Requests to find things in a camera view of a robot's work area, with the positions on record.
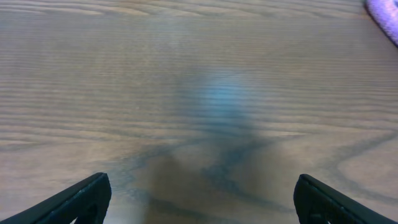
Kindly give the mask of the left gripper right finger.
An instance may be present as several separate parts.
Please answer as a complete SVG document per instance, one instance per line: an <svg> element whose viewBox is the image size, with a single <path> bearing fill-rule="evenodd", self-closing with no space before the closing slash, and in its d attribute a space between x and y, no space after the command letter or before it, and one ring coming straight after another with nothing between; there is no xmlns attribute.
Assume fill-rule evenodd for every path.
<svg viewBox="0 0 398 224"><path fill-rule="evenodd" d="M308 174L294 188L300 224L397 224Z"/></svg>

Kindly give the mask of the purple cloth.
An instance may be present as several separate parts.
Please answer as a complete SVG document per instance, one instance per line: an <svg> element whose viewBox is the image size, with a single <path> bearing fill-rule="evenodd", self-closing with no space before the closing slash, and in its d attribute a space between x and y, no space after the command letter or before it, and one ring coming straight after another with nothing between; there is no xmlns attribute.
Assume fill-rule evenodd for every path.
<svg viewBox="0 0 398 224"><path fill-rule="evenodd" d="M397 0L365 0L364 5L383 33L397 46Z"/></svg>

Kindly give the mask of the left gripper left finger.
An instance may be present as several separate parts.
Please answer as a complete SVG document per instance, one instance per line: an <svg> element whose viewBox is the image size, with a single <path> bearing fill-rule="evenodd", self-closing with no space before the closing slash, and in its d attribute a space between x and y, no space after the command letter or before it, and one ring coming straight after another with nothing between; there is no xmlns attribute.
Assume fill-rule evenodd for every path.
<svg viewBox="0 0 398 224"><path fill-rule="evenodd" d="M108 175L98 172L1 224L102 224L111 194Z"/></svg>

